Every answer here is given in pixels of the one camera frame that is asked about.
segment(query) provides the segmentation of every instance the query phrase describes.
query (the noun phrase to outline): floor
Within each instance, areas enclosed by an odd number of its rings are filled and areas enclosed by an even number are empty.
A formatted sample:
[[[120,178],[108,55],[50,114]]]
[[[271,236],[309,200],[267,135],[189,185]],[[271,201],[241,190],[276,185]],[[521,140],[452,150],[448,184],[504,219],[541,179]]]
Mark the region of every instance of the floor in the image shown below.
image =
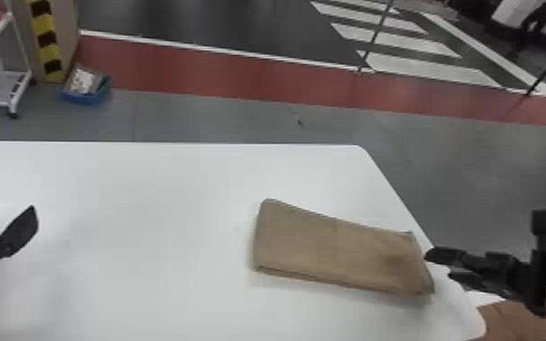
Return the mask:
[[[433,243],[473,252],[527,258],[530,211],[546,208],[544,126],[124,90],[85,107],[52,85],[20,110],[0,110],[0,140],[357,144]]]
[[[0,110],[0,140],[357,144],[434,244],[529,256],[546,96],[510,92],[532,74],[440,16],[395,8],[355,73],[381,10],[366,0],[79,5],[76,61],[112,94],[87,107],[39,84],[20,120]]]
[[[467,34],[486,44],[500,55],[507,56],[512,63],[516,63],[530,74],[539,75],[546,69],[546,47],[531,44],[520,54],[512,55],[513,41],[497,38],[487,32],[482,24],[475,23],[471,19],[459,17],[453,24]]]
[[[477,46],[440,15],[392,8],[372,53],[361,55],[385,5],[368,0],[81,1],[91,36],[124,36],[265,54],[378,73],[524,91],[535,77],[487,46]],[[546,83],[538,91],[546,94]]]

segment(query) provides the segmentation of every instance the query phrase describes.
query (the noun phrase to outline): burlap cloth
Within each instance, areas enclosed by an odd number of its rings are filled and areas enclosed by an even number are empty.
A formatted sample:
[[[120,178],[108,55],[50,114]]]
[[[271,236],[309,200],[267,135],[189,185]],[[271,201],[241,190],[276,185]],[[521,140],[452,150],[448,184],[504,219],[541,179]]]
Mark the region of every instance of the burlap cloth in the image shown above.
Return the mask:
[[[399,295],[434,282],[412,232],[369,228],[267,199],[254,240],[257,270]]]

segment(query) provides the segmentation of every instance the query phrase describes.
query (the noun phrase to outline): white table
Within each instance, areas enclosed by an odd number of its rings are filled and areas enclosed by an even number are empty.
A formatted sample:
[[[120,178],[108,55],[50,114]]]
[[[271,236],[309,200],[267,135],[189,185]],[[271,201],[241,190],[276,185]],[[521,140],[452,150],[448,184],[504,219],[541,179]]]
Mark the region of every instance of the white table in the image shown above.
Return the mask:
[[[484,323],[448,269],[402,298],[252,271],[265,198],[432,244],[355,146],[0,142],[0,340],[466,340]]]

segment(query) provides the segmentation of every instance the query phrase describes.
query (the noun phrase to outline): blue tray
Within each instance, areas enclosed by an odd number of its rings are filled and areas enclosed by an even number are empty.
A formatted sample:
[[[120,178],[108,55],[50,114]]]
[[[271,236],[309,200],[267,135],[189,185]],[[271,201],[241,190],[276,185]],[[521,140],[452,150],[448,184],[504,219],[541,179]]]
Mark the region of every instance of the blue tray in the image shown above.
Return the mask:
[[[106,97],[106,94],[110,92],[111,85],[112,85],[112,77],[104,76],[102,81],[102,86],[100,86],[100,89],[97,91],[97,93],[93,93],[93,94],[72,93],[72,92],[65,91],[63,87],[57,88],[57,92],[59,93],[59,95],[62,97],[64,101],[94,105],[101,102]]]

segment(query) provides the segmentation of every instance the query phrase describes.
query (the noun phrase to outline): red floor border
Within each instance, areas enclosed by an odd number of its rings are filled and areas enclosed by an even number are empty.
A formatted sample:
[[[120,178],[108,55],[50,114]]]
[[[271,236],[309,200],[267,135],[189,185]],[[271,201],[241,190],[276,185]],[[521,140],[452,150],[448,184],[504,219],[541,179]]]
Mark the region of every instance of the red floor border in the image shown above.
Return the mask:
[[[76,61],[115,88],[546,125],[546,98],[380,73],[81,37]]]

